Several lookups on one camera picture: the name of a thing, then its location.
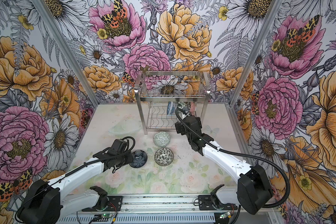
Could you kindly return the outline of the blue rose pattern bowl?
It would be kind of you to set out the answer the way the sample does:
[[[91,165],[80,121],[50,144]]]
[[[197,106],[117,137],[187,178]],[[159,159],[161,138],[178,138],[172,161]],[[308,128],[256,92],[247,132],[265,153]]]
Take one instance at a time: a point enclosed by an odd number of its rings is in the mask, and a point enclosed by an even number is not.
[[[173,115],[175,113],[176,104],[175,102],[168,102],[167,105],[167,115]]]

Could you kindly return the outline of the two-tier steel dish rack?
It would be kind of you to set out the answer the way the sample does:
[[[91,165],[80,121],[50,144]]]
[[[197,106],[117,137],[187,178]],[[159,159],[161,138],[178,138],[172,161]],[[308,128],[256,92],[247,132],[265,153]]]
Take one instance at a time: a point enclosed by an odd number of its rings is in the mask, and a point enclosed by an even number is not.
[[[140,71],[134,93],[144,134],[173,131],[177,118],[167,115],[168,102],[195,102],[194,114],[204,119],[210,99],[210,74],[206,71]]]

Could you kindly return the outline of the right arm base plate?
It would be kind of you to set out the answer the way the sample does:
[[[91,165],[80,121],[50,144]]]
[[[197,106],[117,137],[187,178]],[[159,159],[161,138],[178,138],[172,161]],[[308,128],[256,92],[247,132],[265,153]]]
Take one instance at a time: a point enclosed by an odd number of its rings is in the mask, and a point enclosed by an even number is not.
[[[198,206],[200,211],[212,211],[212,210],[237,210],[238,206],[235,204],[223,204],[217,197],[212,195],[198,195]]]

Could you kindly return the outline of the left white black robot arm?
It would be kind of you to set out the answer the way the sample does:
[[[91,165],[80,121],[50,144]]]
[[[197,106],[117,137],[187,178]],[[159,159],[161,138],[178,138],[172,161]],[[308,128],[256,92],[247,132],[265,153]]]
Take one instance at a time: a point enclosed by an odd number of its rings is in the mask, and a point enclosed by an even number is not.
[[[111,147],[97,152],[79,167],[48,181],[34,182],[16,212],[21,224],[55,224],[59,219],[84,209],[105,210],[116,206],[109,202],[108,193],[99,186],[90,187],[82,194],[73,190],[89,179],[133,162],[132,150],[136,141],[127,136],[115,139]]]

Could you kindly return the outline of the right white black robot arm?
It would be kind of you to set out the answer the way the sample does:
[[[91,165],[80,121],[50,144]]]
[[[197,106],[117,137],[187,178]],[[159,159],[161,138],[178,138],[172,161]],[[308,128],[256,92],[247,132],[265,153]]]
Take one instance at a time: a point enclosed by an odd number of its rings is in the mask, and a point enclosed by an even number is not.
[[[199,117],[177,116],[177,119],[176,132],[185,135],[194,151],[213,161],[237,184],[235,188],[221,184],[211,192],[211,201],[216,209],[235,204],[254,215],[267,204],[273,197],[273,191],[263,167],[253,166],[239,159],[240,154],[221,148],[212,137],[201,131]]]

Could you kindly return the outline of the green leaf pattern bowl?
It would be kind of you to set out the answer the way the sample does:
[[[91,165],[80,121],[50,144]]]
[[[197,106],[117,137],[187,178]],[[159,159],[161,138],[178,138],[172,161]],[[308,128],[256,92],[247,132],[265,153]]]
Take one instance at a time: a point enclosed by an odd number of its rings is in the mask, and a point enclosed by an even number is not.
[[[190,102],[178,102],[177,108],[184,111],[190,111]]]

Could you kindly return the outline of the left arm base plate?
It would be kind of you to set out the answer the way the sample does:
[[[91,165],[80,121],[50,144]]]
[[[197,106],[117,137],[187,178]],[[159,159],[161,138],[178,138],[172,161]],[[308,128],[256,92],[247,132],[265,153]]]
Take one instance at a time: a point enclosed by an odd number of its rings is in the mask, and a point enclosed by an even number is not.
[[[121,211],[122,201],[123,196],[107,196],[100,198],[95,206],[85,208],[82,211]]]

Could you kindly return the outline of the pale green geometric bowl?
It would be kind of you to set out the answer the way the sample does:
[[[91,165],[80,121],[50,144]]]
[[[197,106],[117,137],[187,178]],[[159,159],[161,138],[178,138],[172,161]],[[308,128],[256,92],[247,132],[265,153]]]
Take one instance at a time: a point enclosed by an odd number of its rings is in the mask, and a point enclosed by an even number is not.
[[[153,142],[158,147],[166,147],[171,142],[171,136],[167,132],[158,132],[153,136]]]

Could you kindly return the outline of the green circuit board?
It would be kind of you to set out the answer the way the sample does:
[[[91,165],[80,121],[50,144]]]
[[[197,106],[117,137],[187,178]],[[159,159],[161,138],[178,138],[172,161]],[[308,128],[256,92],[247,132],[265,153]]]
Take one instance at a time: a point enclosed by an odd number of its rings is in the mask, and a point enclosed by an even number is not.
[[[112,215],[111,214],[98,214],[98,215],[95,215],[94,218],[98,220],[101,220],[101,219],[106,220],[106,219],[112,218]]]

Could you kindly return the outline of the dark blue floral bowl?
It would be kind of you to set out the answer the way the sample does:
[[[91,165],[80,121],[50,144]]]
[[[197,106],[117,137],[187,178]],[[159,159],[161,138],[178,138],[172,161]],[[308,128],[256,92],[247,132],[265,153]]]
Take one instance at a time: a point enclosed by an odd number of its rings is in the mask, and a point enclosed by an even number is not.
[[[129,164],[132,168],[141,168],[147,163],[147,153],[142,150],[132,152],[133,161]]]

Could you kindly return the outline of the aluminium mounting rail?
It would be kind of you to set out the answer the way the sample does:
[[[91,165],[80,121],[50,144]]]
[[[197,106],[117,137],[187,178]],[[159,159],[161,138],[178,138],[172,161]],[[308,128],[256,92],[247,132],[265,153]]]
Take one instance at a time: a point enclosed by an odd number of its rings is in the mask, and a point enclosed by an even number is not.
[[[198,195],[209,194],[127,194],[127,195],[107,195],[123,196],[121,211],[118,213],[129,214],[149,214],[149,213],[185,213],[185,212],[221,212],[224,210],[200,211],[198,206]],[[85,208],[93,207],[97,204],[93,194],[83,193],[67,196],[63,202],[60,218],[82,212]],[[230,199],[230,204],[238,206],[237,199]],[[92,214],[113,213],[113,211],[89,211]]]

